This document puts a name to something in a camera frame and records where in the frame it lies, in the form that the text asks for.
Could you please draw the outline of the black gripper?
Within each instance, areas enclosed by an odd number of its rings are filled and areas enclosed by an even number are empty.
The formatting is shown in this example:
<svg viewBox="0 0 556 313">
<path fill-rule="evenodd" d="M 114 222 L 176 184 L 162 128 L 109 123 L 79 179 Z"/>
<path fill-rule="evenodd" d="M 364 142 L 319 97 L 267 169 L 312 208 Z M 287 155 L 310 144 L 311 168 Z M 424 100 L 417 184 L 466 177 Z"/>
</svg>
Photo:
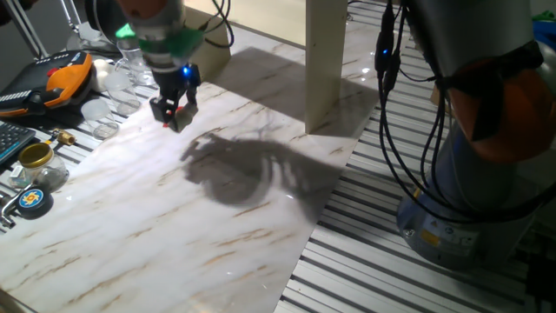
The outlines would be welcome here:
<svg viewBox="0 0 556 313">
<path fill-rule="evenodd" d="M 178 130 L 177 102 L 186 95 L 187 104 L 197 106 L 196 94 L 202 82 L 200 71 L 196 64 L 189 63 L 172 72 L 154 72 L 153 76 L 160 90 L 160 96 L 149 100 L 153 116 L 164 127 Z"/>
</svg>

